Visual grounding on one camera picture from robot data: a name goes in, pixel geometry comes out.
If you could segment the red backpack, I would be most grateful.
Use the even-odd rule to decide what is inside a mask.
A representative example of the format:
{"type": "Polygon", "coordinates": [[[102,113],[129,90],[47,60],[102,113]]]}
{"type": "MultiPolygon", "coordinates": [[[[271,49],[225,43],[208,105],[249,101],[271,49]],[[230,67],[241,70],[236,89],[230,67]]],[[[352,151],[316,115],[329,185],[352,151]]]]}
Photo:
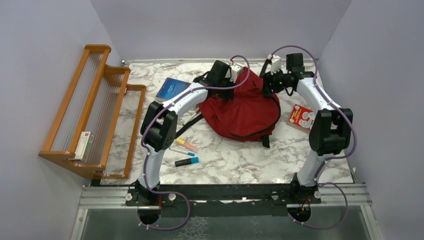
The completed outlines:
{"type": "Polygon", "coordinates": [[[211,96],[198,106],[201,115],[183,126],[176,136],[182,135],[188,128],[201,119],[220,136],[239,141],[261,142],[265,148],[270,147],[270,135],[281,117],[281,106],[278,96],[270,97],[262,94],[264,81],[253,71],[247,75],[245,66],[236,83],[243,85],[233,90],[232,100],[223,100],[217,95],[211,96]]]}

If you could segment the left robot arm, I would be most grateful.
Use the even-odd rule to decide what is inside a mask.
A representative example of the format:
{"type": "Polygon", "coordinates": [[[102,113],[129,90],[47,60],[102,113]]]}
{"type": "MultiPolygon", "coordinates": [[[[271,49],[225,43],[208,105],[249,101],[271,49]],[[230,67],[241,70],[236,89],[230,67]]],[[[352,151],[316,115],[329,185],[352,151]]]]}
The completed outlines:
{"type": "Polygon", "coordinates": [[[140,176],[134,185],[134,200],[152,205],[158,197],[160,168],[165,151],[176,139],[179,118],[214,93],[233,92],[238,76],[244,68],[216,60],[207,73],[196,77],[177,96],[165,102],[153,101],[147,109],[140,133],[146,156],[140,176]]]}

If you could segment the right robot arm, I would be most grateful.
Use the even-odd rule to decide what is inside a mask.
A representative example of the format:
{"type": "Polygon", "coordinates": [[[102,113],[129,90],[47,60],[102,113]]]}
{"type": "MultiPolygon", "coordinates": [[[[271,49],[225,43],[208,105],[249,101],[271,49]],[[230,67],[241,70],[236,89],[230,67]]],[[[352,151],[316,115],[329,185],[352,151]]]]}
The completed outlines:
{"type": "Polygon", "coordinates": [[[286,55],[286,72],[282,70],[281,57],[269,54],[259,75],[263,95],[270,97],[291,88],[304,98],[315,116],[308,137],[310,153],[289,184],[289,199],[296,204],[315,199],[318,179],[327,162],[351,141],[353,112],[333,102],[318,84],[317,75],[317,71],[305,70],[302,53],[286,55]]]}

